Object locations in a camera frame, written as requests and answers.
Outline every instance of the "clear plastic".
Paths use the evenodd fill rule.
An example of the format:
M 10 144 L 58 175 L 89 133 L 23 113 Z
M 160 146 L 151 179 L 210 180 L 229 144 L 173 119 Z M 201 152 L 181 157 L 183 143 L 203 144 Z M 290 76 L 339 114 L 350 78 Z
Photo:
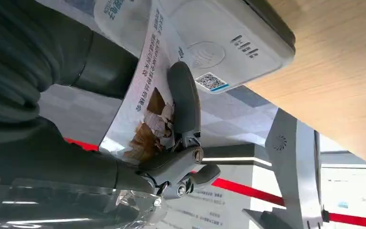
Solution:
M 142 229 L 162 220 L 162 198 L 48 181 L 0 185 L 0 228 Z

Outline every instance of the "robotic arm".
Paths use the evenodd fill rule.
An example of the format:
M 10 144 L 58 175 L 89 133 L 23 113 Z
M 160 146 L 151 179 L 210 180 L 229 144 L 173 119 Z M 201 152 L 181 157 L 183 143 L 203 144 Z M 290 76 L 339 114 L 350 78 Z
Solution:
M 139 167 L 70 145 L 38 117 L 50 85 L 122 97 L 135 65 L 114 43 L 34 0 L 0 1 L 0 228 L 139 228 L 157 218 L 162 197 L 218 177 L 217 166 L 191 172 L 203 158 L 200 105 L 183 62 L 168 72 L 176 145 Z

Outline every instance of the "white device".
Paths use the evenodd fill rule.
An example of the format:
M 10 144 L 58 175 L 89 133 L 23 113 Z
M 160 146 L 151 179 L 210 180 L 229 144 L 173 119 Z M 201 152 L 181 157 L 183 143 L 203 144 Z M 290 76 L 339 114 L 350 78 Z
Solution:
M 161 0 L 161 5 L 192 52 L 190 67 L 204 91 L 227 91 L 294 57 L 294 49 L 244 0 Z
M 159 1 L 193 55 L 187 64 L 200 90 L 225 92 L 285 67 L 294 57 L 294 35 L 264 0 Z M 99 28 L 139 57 L 148 2 L 121 1 L 113 18 L 103 13 L 107 2 L 95 5 Z

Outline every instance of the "wooden surface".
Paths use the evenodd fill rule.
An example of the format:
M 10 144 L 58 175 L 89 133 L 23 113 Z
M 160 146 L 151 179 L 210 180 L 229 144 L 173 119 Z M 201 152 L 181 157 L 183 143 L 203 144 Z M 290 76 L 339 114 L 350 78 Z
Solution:
M 366 0 L 268 1 L 296 55 L 247 86 L 366 160 Z

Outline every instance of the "metal screw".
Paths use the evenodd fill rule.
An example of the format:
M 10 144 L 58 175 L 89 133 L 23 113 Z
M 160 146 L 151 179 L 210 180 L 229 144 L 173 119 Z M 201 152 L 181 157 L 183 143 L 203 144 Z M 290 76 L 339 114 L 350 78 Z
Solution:
M 177 189 L 177 195 L 182 197 L 184 195 L 184 193 L 186 192 L 186 187 L 185 186 L 180 186 L 178 189 Z
M 159 205 L 161 205 L 161 203 L 162 203 L 161 198 L 157 198 L 157 199 L 154 201 L 153 205 L 155 205 L 155 206 L 159 206 Z

